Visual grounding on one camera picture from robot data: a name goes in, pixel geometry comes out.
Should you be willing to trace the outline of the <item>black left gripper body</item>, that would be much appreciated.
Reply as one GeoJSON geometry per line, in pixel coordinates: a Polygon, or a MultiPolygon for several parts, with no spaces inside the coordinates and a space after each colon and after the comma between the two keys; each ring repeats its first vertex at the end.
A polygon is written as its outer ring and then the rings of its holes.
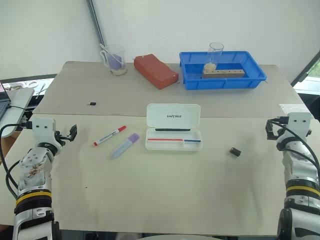
{"type": "Polygon", "coordinates": [[[65,140],[71,141],[70,135],[62,135],[58,130],[54,132],[54,138],[61,146],[66,144],[65,140]]]}

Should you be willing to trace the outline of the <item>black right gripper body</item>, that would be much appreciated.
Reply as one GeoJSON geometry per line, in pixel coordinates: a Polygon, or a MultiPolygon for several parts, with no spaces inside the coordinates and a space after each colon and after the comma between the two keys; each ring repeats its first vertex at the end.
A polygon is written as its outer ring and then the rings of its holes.
{"type": "MultiPolygon", "coordinates": [[[[288,124],[288,117],[276,117],[271,119],[272,122],[275,122],[279,125],[286,126],[288,124]]],[[[285,133],[285,129],[281,126],[279,126],[279,129],[277,130],[277,135],[275,135],[275,140],[277,140],[281,135],[285,133]]]]}

